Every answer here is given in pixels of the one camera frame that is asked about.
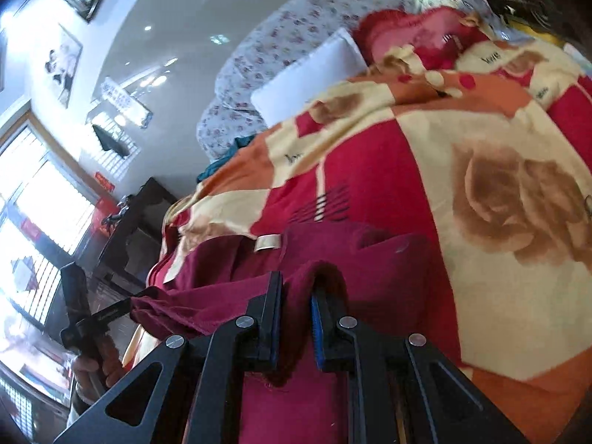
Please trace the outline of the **person's left hand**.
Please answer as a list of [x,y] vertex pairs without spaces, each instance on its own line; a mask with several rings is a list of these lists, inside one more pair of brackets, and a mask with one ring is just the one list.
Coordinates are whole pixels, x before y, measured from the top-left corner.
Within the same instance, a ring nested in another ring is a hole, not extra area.
[[101,363],[87,355],[76,357],[72,363],[76,379],[76,392],[88,402],[95,402],[99,398],[90,379],[92,375],[101,371],[105,380],[104,387],[110,389],[127,373],[120,361],[120,353],[109,335],[100,336],[95,342]]

